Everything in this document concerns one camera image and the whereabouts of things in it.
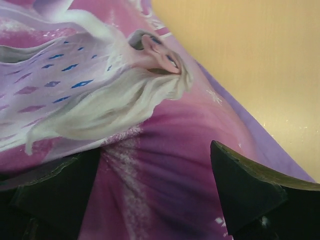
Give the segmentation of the pink printed pillowcase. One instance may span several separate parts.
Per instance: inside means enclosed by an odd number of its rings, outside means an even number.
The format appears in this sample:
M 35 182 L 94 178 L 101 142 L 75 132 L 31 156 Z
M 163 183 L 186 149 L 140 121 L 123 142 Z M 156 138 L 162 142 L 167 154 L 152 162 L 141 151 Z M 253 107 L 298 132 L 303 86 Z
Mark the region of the pink printed pillowcase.
M 0 175 L 98 149 L 77 240 L 235 240 L 213 141 L 315 183 L 150 1 L 1 1 Z

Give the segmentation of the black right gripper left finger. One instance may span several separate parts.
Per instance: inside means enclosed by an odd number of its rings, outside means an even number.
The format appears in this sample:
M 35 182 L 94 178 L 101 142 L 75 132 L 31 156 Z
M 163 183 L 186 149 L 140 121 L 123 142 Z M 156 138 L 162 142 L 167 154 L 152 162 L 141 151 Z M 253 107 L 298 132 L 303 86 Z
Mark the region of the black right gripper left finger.
M 100 150 L 69 155 L 19 175 L 0 176 L 2 240 L 76 240 Z

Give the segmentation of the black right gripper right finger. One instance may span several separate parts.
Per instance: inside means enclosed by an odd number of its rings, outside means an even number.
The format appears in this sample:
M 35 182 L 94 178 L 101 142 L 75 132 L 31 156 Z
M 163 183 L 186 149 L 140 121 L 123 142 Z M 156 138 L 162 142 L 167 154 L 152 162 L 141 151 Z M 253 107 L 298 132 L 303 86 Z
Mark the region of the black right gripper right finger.
M 212 171 L 227 232 L 235 240 L 318 240 L 320 185 L 210 145 Z

